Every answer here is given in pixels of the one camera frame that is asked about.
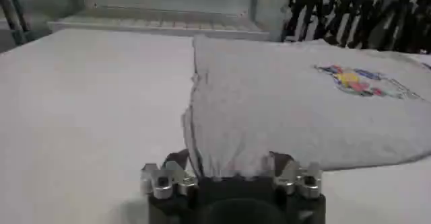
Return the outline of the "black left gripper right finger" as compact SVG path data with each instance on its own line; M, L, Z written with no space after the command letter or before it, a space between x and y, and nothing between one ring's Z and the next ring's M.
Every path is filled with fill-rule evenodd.
M302 167L291 155L271 151L274 199L318 199L322 195L322 171L318 163Z

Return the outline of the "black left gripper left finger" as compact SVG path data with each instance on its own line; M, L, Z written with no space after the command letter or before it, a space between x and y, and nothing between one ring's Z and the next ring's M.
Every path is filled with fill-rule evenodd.
M188 149L169 153L161 166L146 163L140 171L140 192L155 199L190 196L199 188L198 177L188 171Z

